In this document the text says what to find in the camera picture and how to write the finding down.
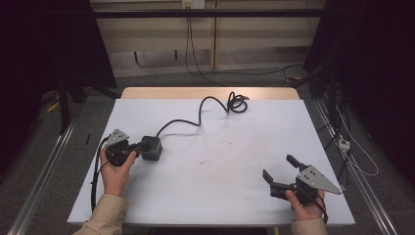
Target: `cabinet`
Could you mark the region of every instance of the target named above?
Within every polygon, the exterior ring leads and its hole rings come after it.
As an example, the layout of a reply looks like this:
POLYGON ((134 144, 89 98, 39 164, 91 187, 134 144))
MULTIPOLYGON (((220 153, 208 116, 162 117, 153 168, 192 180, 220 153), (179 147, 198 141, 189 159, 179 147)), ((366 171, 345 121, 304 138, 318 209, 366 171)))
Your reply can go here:
MULTIPOLYGON (((206 9, 321 9, 324 4, 324 0, 206 0, 206 9)), ((182 2, 178 0, 91 0, 91 5, 94 11, 182 9, 182 2)), ((302 63, 319 19, 196 18, 191 21, 195 50, 207 51, 205 69, 226 70, 275 67, 275 60, 281 66, 302 63), (229 57, 241 58, 243 54, 249 58, 251 52, 261 50, 274 54, 269 65, 266 61, 259 62, 262 65, 245 62, 238 65, 234 60, 234 65, 224 66, 229 57)), ((187 19, 98 19, 97 22, 109 54, 187 48, 187 19)))

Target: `sleeve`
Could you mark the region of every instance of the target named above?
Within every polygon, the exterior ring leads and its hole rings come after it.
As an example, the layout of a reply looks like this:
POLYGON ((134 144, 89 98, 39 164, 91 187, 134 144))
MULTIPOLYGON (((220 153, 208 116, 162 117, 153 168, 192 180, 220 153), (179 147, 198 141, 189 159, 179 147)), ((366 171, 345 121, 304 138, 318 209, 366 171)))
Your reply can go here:
POLYGON ((128 202, 125 199, 104 194, 90 219, 74 234, 122 234, 127 209, 128 202))
POLYGON ((327 235, 326 224, 322 218, 293 221, 291 223, 293 235, 327 235))

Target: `gray metal plate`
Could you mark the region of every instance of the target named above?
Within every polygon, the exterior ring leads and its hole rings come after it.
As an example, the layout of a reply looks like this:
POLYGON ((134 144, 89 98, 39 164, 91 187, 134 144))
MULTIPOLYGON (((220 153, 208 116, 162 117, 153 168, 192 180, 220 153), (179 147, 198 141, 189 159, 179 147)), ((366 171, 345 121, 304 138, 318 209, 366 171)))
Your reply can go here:
POLYGON ((107 146, 112 146, 112 145, 114 145, 116 143, 119 143, 123 140, 126 140, 128 138, 129 138, 129 136, 126 135, 124 132, 122 132, 119 129, 115 129, 113 131, 113 133, 110 135, 110 138, 107 141, 107 146))
POLYGON ((326 176, 313 165, 300 172, 300 174, 297 175, 297 178, 311 188, 321 189, 339 195, 342 194, 342 190, 336 187, 336 185, 327 179, 326 176))

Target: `person's left hand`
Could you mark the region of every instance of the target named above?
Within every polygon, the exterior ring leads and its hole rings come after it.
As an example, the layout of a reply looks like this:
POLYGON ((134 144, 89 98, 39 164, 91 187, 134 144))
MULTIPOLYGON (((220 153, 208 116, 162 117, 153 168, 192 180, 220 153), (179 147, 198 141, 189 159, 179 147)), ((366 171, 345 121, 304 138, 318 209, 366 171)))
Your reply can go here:
POLYGON ((131 152, 125 163, 120 167, 116 167, 110 163, 106 164, 108 161, 105 154, 106 151, 107 147, 104 147, 100 153, 101 165, 104 165, 101 168, 101 174, 104 181, 104 193, 120 197, 128 182, 129 171, 134 164, 137 153, 135 151, 131 152))
MULTIPOLYGON (((324 191, 318 190, 318 195, 316 202, 321 206, 324 207, 323 201, 324 200, 324 191)), ((317 208, 313 203, 310 203, 309 205, 302 205, 297 198, 296 194, 291 191, 286 191, 286 196, 288 201, 290 201, 291 206, 294 209, 294 212, 296 212, 297 219, 296 221, 303 221, 303 220, 309 220, 309 219, 315 219, 315 218, 321 218, 321 215, 323 212, 317 208)))

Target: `gray floor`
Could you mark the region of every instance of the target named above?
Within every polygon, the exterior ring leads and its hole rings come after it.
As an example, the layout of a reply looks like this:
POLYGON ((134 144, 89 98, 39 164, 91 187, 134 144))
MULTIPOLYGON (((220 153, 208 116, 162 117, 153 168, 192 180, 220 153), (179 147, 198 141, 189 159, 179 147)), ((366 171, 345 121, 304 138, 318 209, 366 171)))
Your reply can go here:
MULTIPOLYGON (((273 70, 275 69, 244 70, 244 72, 273 70)), ((286 72, 286 76, 302 75, 304 72, 299 69, 287 70, 286 72)), ((281 86, 283 84, 281 72, 261 76, 214 74, 209 75, 208 78, 227 86, 281 86)), ((127 86, 214 86, 200 76, 188 73, 121 78, 117 82, 119 85, 117 91, 121 91, 127 86)), ((70 234, 78 229, 78 226, 67 224, 67 219, 76 199, 78 187, 83 182, 114 105, 114 100, 95 90, 89 88, 85 88, 85 90, 88 94, 88 100, 85 104, 70 104, 73 116, 76 111, 81 110, 79 118, 57 166, 52 172, 52 177, 41 195, 41 200, 26 228, 26 234, 70 234)), ((307 106, 316 129, 323 126, 325 123, 318 112, 316 102, 324 104, 325 100, 311 99, 306 85, 299 89, 299 94, 307 106)), ((59 108, 52 113, 47 113, 46 108, 39 112, 31 133, 23 143, 21 154, 10 165, 4 174, 3 182, 0 184, 0 234, 7 234, 11 228, 58 139, 59 108)), ((353 112, 352 107, 347 110, 350 115, 353 137, 373 157, 380 169, 378 176, 366 177, 366 179, 390 216, 392 225, 397 231, 396 234, 413 234, 415 230, 415 223, 413 223, 415 216, 414 188, 391 166, 382 148, 370 140, 365 126, 359 121, 359 117, 353 112)), ((323 146, 331 139, 331 135, 326 129, 319 132, 319 136, 323 146)), ((353 146, 352 143, 353 154, 359 165, 372 172, 374 168, 367 161, 364 153, 353 146)), ((327 156, 335 172, 338 172, 342 162, 334 144, 327 149, 327 156)), ((346 182, 345 174, 340 182, 346 182)), ((330 234, 387 234, 381 230, 373 211, 368 207, 352 176, 349 177, 345 196, 356 224, 329 228, 330 234)), ((140 234, 146 231, 146 229, 129 227, 125 228, 124 233, 140 234)), ((290 234, 290 229, 282 227, 280 233, 290 234)))

